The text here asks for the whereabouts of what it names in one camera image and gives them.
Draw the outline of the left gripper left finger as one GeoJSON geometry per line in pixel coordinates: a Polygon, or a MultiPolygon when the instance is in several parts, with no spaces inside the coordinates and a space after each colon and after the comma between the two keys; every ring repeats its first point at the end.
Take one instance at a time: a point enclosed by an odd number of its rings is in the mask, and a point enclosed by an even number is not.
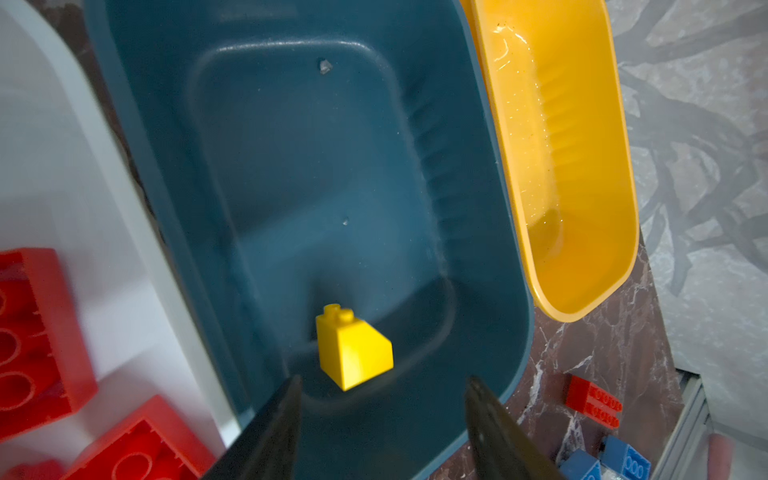
{"type": "Polygon", "coordinates": [[[301,398],[301,376],[285,380],[201,479],[293,479],[301,398]]]}

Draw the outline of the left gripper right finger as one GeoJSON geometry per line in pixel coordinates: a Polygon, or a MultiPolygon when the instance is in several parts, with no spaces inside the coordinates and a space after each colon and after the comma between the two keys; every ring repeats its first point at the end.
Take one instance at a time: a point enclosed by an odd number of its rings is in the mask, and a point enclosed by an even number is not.
{"type": "Polygon", "coordinates": [[[478,479],[564,479],[477,376],[467,381],[464,405],[478,479]]]}

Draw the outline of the small yellow sloped brick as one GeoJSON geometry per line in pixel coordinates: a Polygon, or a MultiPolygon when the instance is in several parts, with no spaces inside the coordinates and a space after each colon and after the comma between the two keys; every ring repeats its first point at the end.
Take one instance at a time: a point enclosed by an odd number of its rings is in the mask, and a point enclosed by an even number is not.
{"type": "Polygon", "coordinates": [[[389,339],[354,311],[329,304],[316,317],[319,363],[342,390],[351,390],[394,367],[389,339]]]}

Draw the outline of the blue brick by right arm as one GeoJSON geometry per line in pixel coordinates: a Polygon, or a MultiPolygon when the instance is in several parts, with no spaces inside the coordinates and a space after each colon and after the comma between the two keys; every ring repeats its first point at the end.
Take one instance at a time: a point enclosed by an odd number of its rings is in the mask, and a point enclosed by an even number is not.
{"type": "Polygon", "coordinates": [[[599,460],[602,465],[623,479],[648,480],[651,463],[631,445],[615,436],[606,436],[601,444],[599,460]]]}

